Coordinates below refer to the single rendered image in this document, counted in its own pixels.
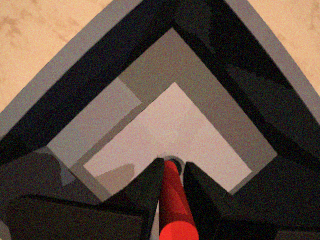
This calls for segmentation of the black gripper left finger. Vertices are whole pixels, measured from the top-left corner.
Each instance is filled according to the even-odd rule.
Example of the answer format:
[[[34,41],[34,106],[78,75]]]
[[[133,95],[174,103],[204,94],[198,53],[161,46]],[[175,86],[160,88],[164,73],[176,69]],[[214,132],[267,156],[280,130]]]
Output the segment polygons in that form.
[[[97,205],[24,195],[5,211],[12,240],[149,240],[164,173],[156,158],[124,189]]]

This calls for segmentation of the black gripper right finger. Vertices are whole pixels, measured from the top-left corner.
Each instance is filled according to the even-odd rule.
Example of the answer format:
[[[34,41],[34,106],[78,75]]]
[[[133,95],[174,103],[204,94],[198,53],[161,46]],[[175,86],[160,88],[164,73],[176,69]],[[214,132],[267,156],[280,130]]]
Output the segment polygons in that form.
[[[199,240],[320,240],[320,228],[267,222],[193,162],[185,164],[183,188]]]

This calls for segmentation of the red peg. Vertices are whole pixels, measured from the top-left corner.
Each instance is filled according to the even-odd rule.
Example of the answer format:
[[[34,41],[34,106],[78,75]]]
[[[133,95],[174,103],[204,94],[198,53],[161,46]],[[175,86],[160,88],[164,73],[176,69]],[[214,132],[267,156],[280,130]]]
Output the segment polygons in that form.
[[[199,240],[179,173],[171,161],[164,161],[159,195],[159,240]]]

